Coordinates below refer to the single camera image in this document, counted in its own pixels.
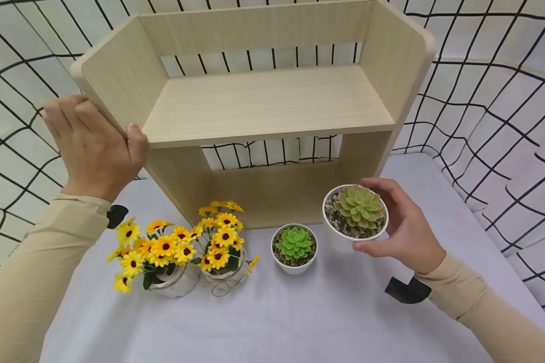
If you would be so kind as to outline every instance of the person's left hand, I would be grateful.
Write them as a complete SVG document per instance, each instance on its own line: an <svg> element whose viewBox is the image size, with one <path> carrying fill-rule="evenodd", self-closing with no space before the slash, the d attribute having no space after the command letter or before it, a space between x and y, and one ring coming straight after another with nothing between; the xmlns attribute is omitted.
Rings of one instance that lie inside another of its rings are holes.
<svg viewBox="0 0 545 363"><path fill-rule="evenodd" d="M147 137L138 125L127 126L126 140L85 96L47 102L43 119L69 172L61 193L113 202L145 164Z"/></svg>

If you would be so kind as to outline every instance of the sleeve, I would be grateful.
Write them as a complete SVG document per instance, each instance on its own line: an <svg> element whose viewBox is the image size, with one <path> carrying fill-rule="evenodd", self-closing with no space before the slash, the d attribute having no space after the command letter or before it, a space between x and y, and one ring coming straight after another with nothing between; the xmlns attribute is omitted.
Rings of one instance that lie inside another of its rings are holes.
<svg viewBox="0 0 545 363"><path fill-rule="evenodd" d="M429 274L416 274L432 289L431 301L476 336L498 363L545 363L545 331L503 301L483 278L447 254Z"/></svg>
<svg viewBox="0 0 545 363"><path fill-rule="evenodd" d="M107 226L108 201L58 194L0 267L0 363L37 362L85 252Z"/></svg>

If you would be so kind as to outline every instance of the fabric backdrop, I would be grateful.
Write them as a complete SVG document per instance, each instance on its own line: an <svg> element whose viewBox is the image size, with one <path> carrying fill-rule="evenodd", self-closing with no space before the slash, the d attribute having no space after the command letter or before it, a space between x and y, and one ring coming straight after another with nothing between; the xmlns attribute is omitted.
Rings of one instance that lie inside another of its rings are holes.
<svg viewBox="0 0 545 363"><path fill-rule="evenodd" d="M39 111L79 92L68 73L77 57L136 13L282 3L293 0L0 1L0 264L66 182ZM434 34L438 49L392 153L423 152L437 162L545 309L545 0L391 3ZM171 76L197 76L350 64L362 46L163 61ZM340 141L251 141L204 152L215 169L311 163L337 158ZM294 145L285 153L284 142Z"/></svg>

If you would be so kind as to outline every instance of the succulent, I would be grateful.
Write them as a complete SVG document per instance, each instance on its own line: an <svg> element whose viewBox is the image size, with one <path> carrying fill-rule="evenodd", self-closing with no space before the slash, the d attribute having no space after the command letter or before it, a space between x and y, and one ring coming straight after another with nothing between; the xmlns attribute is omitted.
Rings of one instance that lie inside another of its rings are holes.
<svg viewBox="0 0 545 363"><path fill-rule="evenodd" d="M350 226L376 229L375 221L384 217L384 205L379 195L367 188L353 185L345 188L338 195L338 202L333 206L347 218Z"/></svg>
<svg viewBox="0 0 545 363"><path fill-rule="evenodd" d="M287 260L298 260L308 257L307 252L311 251L311 238L303 228L288 228L281 234L281 242L275 246L281 250Z"/></svg>

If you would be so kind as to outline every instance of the white table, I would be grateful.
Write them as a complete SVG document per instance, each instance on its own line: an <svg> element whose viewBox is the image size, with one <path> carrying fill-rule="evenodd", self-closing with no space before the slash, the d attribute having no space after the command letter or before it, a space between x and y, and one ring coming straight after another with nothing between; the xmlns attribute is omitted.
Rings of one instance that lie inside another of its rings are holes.
<svg viewBox="0 0 545 363"><path fill-rule="evenodd" d="M428 156L393 156L383 176L422 207L445 249L545 329L543 310ZM152 180L131 183L116 203L142 225L185 224ZM392 276L411 278L398 261L339 255L321 225L311 228L319 256L305 274L274 263L274 229L249 230L249 255L261 260L245 284L215 298L200 280L179 299L139 286L129 295L112 290L120 268L105 263L116 247L107 230L75 272L41 362L491 362L470 330L430 301L404 305L384 293Z"/></svg>

